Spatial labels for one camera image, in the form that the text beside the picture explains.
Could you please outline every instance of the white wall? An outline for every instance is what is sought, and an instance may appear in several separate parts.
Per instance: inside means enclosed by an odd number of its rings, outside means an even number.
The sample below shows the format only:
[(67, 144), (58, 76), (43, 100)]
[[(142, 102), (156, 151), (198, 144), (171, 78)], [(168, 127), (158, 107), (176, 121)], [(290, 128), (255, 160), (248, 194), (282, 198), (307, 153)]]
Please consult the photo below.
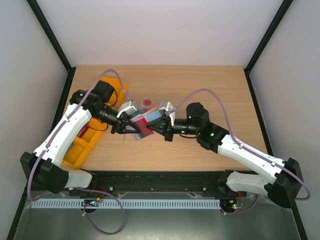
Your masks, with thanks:
[(251, 73), (275, 155), (299, 161), (311, 188), (311, 199), (297, 202), (310, 240), (320, 223), (319, 12), (319, 0), (293, 1)]
[(20, 164), (48, 135), (67, 72), (25, 0), (0, 1), (0, 239), (26, 177)]
[(282, 0), (38, 0), (71, 65), (243, 65)]

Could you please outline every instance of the wooden tabletop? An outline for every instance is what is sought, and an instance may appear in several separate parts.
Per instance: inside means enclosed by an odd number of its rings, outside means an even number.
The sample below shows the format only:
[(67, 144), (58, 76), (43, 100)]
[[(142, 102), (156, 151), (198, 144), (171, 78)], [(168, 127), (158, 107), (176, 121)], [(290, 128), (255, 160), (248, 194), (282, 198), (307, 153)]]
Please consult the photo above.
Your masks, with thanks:
[[(153, 106), (162, 101), (177, 106), (195, 90), (208, 88), (216, 92), (226, 108), (235, 136), (266, 152), (242, 66), (79, 65), (68, 100), (76, 90), (87, 90), (107, 69), (119, 73), (128, 84), (129, 96), (138, 105), (148, 97), (153, 100)], [(115, 78), (112, 73), (107, 77)], [(192, 102), (200, 102), (209, 111), (211, 122), (227, 128), (219, 103), (207, 92), (193, 96), (177, 111), (176, 117), (185, 118), (186, 107)], [(205, 150), (196, 139), (175, 135), (173, 142), (167, 142), (155, 133), (136, 140), (132, 135), (124, 137), (110, 132), (101, 136), (81, 168), (102, 171), (248, 170), (231, 158)]]

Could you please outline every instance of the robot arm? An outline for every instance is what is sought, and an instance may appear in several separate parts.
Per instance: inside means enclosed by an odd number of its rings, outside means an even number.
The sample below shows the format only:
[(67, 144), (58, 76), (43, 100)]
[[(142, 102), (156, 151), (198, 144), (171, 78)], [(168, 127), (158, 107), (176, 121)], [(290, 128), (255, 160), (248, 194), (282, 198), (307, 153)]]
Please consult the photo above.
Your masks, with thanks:
[[(220, 127), (209, 119), (209, 113), (199, 102), (194, 102), (186, 107), (185, 119), (174, 119), (166, 116), (162, 111), (162, 117), (149, 122), (147, 127), (164, 136), (165, 141), (172, 141), (174, 134), (195, 135), (196, 141), (206, 150), (216, 154), (230, 157), (256, 174), (243, 174), (239, 172), (226, 171), (219, 181), (219, 189), (227, 191), (244, 191), (268, 196), (277, 205), (290, 208), (301, 188), (293, 177), (284, 172), (277, 165), (284, 167), (302, 179), (299, 163), (289, 158), (288, 161), (265, 154), (252, 146), (235, 138), (240, 144), (236, 144), (229, 131)], [(252, 150), (257, 155), (272, 161), (267, 163), (260, 157), (248, 152), (244, 147)]]
[(112, 134), (140, 132), (138, 126), (130, 121), (130, 114), (137, 110), (134, 101), (124, 103), (119, 111), (106, 105), (113, 92), (114, 88), (109, 83), (99, 81), (79, 109), (68, 117), (86, 94), (84, 90), (76, 91), (64, 116), (47, 139), (32, 154), (25, 152), (21, 156), (20, 161), (26, 177), (29, 177), (37, 158), (44, 152), (33, 176), (33, 183), (55, 194), (65, 188), (87, 188), (93, 176), (87, 171), (67, 166), (63, 163), (63, 158), (77, 134), (90, 119), (95, 118), (111, 125)]

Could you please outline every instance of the red object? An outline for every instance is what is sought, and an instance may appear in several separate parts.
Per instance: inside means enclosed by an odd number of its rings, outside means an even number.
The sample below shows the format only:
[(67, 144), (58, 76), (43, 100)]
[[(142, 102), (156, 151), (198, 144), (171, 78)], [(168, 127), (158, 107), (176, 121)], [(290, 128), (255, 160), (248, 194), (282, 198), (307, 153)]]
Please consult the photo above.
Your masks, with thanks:
[(146, 98), (145, 100), (143, 100), (142, 104), (145, 105), (146, 107), (149, 107), (152, 104), (152, 100), (149, 98)]
[(79, 133), (77, 134), (78, 138), (82, 138), (83, 135), (85, 135), (86, 131), (89, 129), (88, 124), (84, 125), (81, 130), (79, 131)]
[(146, 136), (149, 136), (151, 134), (153, 134), (154, 132), (147, 128), (147, 121), (146, 119), (142, 118), (140, 120), (137, 120), (134, 122), (138, 127), (139, 129), (141, 130), (141, 132), (139, 133), (139, 137), (140, 138), (144, 138)]

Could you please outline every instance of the yellow bin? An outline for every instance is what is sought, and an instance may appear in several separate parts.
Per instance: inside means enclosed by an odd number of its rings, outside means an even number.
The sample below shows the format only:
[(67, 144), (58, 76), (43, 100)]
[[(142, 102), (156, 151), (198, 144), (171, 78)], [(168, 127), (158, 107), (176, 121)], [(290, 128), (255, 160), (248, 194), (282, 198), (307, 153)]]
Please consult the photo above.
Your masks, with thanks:
[[(102, 77), (102, 81), (109, 83), (114, 87), (117, 95), (118, 95), (118, 103), (121, 103), (125, 100), (125, 93), (121, 88), (121, 85), (117, 78), (110, 77)], [(124, 89), (128, 89), (128, 85), (125, 82), (122, 82)], [(112, 105), (116, 101), (116, 94), (112, 94), (108, 105)], [(100, 136), (104, 133), (108, 125), (106, 123), (101, 123), (99, 120), (91, 118), (91, 120), (83, 126), (78, 135), (72, 142), (69, 150), (66, 152), (63, 162), (78, 170), (88, 154), (93, 149), (94, 145), (100, 138)]]

